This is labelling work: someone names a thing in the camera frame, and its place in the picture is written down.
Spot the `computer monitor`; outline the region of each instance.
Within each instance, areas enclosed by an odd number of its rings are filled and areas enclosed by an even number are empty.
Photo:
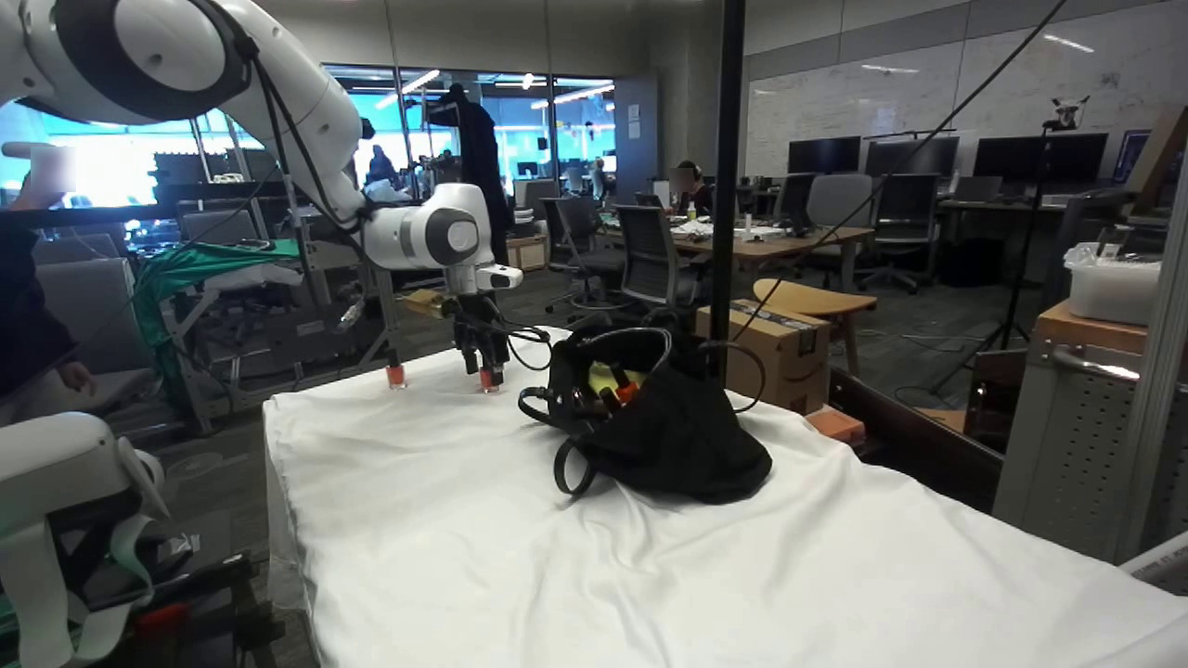
[[[1042,189],[1087,189],[1099,183],[1105,134],[1051,137]],[[1042,137],[985,137],[974,176],[1000,176],[1007,187],[1035,187]]]
[[[956,137],[919,142],[873,142],[866,156],[866,176],[955,176]]]
[[[662,207],[672,207],[672,183],[652,183],[652,198],[662,199]]]
[[[856,172],[862,137],[820,137],[788,145],[788,176]]]

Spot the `office chair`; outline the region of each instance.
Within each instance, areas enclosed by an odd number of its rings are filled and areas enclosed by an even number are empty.
[[[780,228],[789,228],[797,236],[811,230],[809,218],[809,192],[811,192],[811,176],[788,176],[780,187]]]
[[[625,297],[679,317],[698,301],[698,275],[679,264],[669,215],[662,207],[615,207],[628,244]]]
[[[883,267],[856,275],[862,285],[873,281],[894,281],[909,292],[918,292],[925,281],[931,281],[931,259],[934,259],[934,176],[886,176],[878,189],[877,207],[877,236],[873,257],[883,259]],[[901,272],[894,259],[925,257],[925,272]]]
[[[752,218],[777,218],[777,183],[752,179]]]
[[[873,228],[877,207],[873,207],[877,183],[867,176],[815,176],[804,205],[804,218],[815,230],[830,230],[840,223],[845,228]],[[830,275],[842,267],[842,254],[835,244],[820,244],[809,254],[809,267],[823,272],[823,285]]]
[[[599,205],[584,198],[543,199],[549,223],[549,264],[573,275],[579,304],[602,301],[621,285],[625,254],[599,249]]]

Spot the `floor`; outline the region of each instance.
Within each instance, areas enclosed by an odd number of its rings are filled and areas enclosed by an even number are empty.
[[[561,304],[563,292],[563,278],[534,275],[517,297],[500,301],[500,311],[507,323],[543,323],[549,319],[544,304]],[[894,285],[873,285],[873,292],[878,297],[878,308],[856,327],[866,364],[862,380],[901,405],[962,405],[967,374],[956,371],[946,385],[939,384],[995,329],[1007,308],[1007,291],[927,285],[919,292],[901,292]],[[414,311],[408,311],[402,339],[404,358],[448,350],[448,327]],[[211,437],[158,444],[157,453],[165,463],[165,501],[175,513],[165,525],[170,536],[201,536],[203,559],[242,549],[267,556],[267,468],[258,414],[227,423]],[[316,664],[304,625],[294,614],[281,621],[285,638],[274,647],[278,664]]]

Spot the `person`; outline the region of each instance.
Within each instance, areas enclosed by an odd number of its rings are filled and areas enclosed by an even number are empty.
[[[711,189],[694,158],[674,165],[674,213],[698,207],[698,215],[711,215]]]
[[[43,213],[64,192],[64,151],[38,151],[8,213]],[[95,395],[70,329],[43,308],[33,244],[31,228],[0,228],[0,423],[48,414],[64,395]]]

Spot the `table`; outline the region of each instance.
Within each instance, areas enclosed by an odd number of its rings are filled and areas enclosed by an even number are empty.
[[[544,350],[518,344],[528,364]],[[561,433],[517,411],[544,371],[475,395],[455,354],[272,396],[274,568],[325,668],[1178,664],[1188,605],[862,463],[800,414],[737,506],[602,486],[563,501]]]
[[[752,297],[768,297],[777,285],[777,278],[762,278],[752,281]],[[835,327],[835,339],[845,340],[845,364],[851,374],[856,374],[856,340],[853,340],[853,319],[862,311],[873,311],[878,304],[878,297],[867,292],[830,292],[830,291],[811,291],[800,281],[780,281],[768,308],[772,311],[789,311],[789,317],[809,317],[809,319],[823,319]]]
[[[710,257],[711,254],[711,235],[710,223],[685,223],[694,230],[672,228],[672,244],[690,257]],[[752,228],[757,236],[735,235],[735,264],[763,267],[777,259],[797,259],[809,257],[811,249],[840,244],[842,249],[842,291],[856,291],[853,264],[856,264],[856,244],[873,236],[867,228],[840,228],[829,235],[820,244],[823,230],[811,230],[809,236],[789,236],[789,235],[772,235],[772,228]]]

